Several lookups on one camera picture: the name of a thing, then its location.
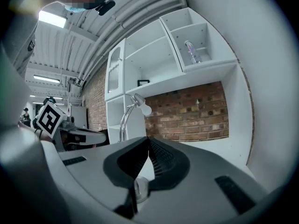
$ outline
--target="white plastic part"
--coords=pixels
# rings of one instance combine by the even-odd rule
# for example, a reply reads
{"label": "white plastic part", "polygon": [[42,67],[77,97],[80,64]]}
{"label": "white plastic part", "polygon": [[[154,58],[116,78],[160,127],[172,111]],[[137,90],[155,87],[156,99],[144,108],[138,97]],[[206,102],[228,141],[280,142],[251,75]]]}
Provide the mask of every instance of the white plastic part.
{"label": "white plastic part", "polygon": [[144,116],[149,116],[151,114],[151,108],[148,105],[146,105],[145,103],[140,105],[138,108],[141,109]]}

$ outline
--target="ceiling pipe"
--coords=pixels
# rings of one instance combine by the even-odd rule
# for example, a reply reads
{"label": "ceiling pipe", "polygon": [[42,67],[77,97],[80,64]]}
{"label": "ceiling pipe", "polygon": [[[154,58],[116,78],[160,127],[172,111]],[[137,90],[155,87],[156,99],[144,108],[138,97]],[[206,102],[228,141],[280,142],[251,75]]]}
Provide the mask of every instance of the ceiling pipe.
{"label": "ceiling pipe", "polygon": [[104,19],[104,20],[102,20],[101,23],[99,24],[100,29],[99,29],[98,32],[96,33],[96,35],[97,35],[98,37],[101,35],[101,31],[105,30],[106,27],[109,26],[111,20],[114,20],[114,19],[115,19],[115,16],[113,16],[113,14],[121,14],[120,11],[122,11],[123,8],[124,8],[128,3],[129,3],[129,1],[127,1],[127,0],[120,0],[120,1],[117,2],[117,5],[120,5],[120,6],[116,6],[116,7],[114,7],[115,10],[114,10],[113,12],[110,13],[110,18],[112,18],[112,19],[110,19],[110,18],[107,19],[107,20]]}
{"label": "ceiling pipe", "polygon": [[134,5],[132,5],[130,8],[128,8],[126,11],[124,11],[122,14],[120,14],[115,20],[110,24],[105,31],[100,35],[100,37],[97,39],[95,44],[93,45],[93,48],[88,53],[87,58],[85,59],[83,65],[81,66],[80,73],[78,75],[78,78],[76,80],[76,83],[79,83],[79,80],[82,78],[83,72],[86,69],[90,59],[92,59],[92,56],[96,52],[96,49],[98,46],[103,42],[103,40],[122,22],[123,19],[125,19],[127,16],[130,16],[132,12],[138,10],[143,4],[146,4],[147,2],[150,2],[151,0],[139,0]]}
{"label": "ceiling pipe", "polygon": [[107,39],[107,41],[102,45],[102,47],[98,50],[98,52],[94,55],[94,58],[91,60],[88,68],[86,69],[85,74],[82,77],[82,80],[85,80],[87,77],[87,74],[89,74],[89,71],[91,70],[91,68],[94,66],[96,60],[98,60],[98,58],[102,55],[102,52],[106,49],[106,47],[117,37],[119,36],[119,34],[126,29],[128,26],[130,26],[132,23],[134,23],[135,21],[137,21],[138,19],[140,19],[141,17],[143,17],[144,15],[146,15],[148,12],[155,10],[161,6],[164,6],[168,3],[172,3],[178,0],[161,0],[159,2],[156,2],[155,4],[149,5],[147,6],[145,9],[141,10],[140,12],[138,12],[137,14],[135,14],[134,16],[130,17],[127,21],[125,21],[123,23],[122,26],[120,26],[117,30],[115,30],[110,37]]}
{"label": "ceiling pipe", "polygon": [[[120,42],[122,41],[130,32],[134,31],[136,28],[138,28],[140,25],[142,25],[143,23],[147,22],[148,20],[160,15],[160,14],[163,14],[163,13],[166,13],[170,10],[173,10],[173,9],[176,9],[178,7],[183,7],[185,4],[184,3],[180,3],[180,4],[177,4],[177,5],[174,5],[174,6],[171,6],[171,7],[168,7],[166,9],[163,9],[161,11],[158,11],[157,13],[143,19],[141,22],[139,22],[138,24],[136,24],[135,26],[133,26],[130,30],[128,30],[126,33],[124,33],[117,41],[115,41],[106,51],[105,53],[102,55],[102,57],[99,59],[99,61],[95,64],[95,66],[93,66],[93,68],[89,71],[89,73],[87,74],[87,77],[90,76],[90,74],[93,72],[93,70],[96,68],[96,67],[101,67],[103,65],[103,63],[107,60],[107,57],[106,55]],[[90,76],[90,78],[87,80],[87,84],[89,83],[89,81],[91,80],[92,76]],[[80,81],[80,85],[83,85],[84,84],[84,81],[85,80],[81,80]]]}

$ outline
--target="cabinet door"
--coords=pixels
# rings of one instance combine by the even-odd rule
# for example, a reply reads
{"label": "cabinet door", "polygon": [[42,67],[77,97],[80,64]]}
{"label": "cabinet door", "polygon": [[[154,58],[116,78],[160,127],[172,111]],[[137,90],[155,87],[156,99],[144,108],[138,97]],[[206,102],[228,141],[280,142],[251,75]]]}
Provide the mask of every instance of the cabinet door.
{"label": "cabinet door", "polygon": [[105,83],[106,101],[124,94],[125,48],[126,39],[122,40],[109,53]]}

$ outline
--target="exposed brick wall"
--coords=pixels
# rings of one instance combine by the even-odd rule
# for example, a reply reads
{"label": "exposed brick wall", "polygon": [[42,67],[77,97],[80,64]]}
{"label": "exposed brick wall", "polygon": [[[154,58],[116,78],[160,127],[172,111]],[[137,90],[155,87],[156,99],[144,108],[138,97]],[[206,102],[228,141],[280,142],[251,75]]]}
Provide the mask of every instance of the exposed brick wall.
{"label": "exposed brick wall", "polygon": [[101,124],[103,129],[107,129],[105,103],[106,68],[107,64],[103,65],[83,90],[88,114],[88,127],[94,131],[98,131],[99,124]]}
{"label": "exposed brick wall", "polygon": [[179,141],[228,137],[228,110],[221,82],[146,98],[148,136]]}

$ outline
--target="fluorescent ceiling light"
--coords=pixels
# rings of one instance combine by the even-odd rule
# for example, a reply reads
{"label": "fluorescent ceiling light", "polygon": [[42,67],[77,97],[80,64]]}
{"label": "fluorescent ceiling light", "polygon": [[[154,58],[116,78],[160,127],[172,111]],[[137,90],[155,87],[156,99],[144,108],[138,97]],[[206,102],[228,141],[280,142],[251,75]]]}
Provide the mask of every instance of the fluorescent ceiling light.
{"label": "fluorescent ceiling light", "polygon": [[66,19],[52,13],[47,13],[45,11],[40,11],[38,20],[52,24],[54,26],[58,26],[60,28],[64,28]]}
{"label": "fluorescent ceiling light", "polygon": [[45,80],[45,81],[50,81],[50,82],[54,82],[54,83],[60,83],[60,80],[57,80],[57,79],[41,77],[41,76],[37,76],[37,75],[33,75],[33,77],[34,77],[34,79],[38,79],[38,80]]}
{"label": "fluorescent ceiling light", "polygon": [[54,99],[63,99],[61,97],[53,97]]}

